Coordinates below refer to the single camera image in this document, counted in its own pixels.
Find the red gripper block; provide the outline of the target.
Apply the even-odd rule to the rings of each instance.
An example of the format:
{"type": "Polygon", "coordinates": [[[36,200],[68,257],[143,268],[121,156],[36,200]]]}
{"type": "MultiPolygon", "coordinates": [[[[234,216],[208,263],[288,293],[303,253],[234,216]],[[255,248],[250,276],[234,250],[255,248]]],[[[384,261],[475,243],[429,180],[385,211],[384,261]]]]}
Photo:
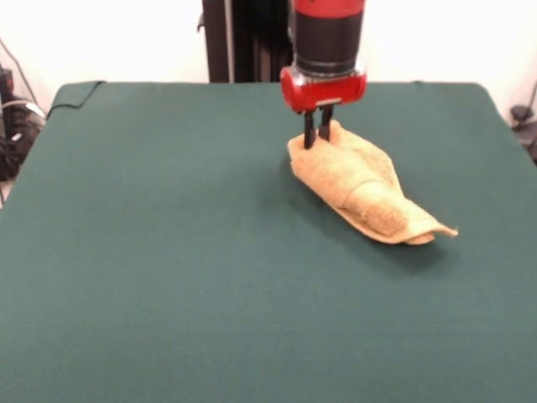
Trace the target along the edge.
{"type": "Polygon", "coordinates": [[[295,113],[304,113],[304,148],[310,149],[315,142],[314,113],[322,108],[318,135],[330,139],[333,106],[359,101],[367,87],[365,65],[358,61],[346,76],[314,78],[290,65],[280,72],[280,86],[288,107],[295,113]]]}

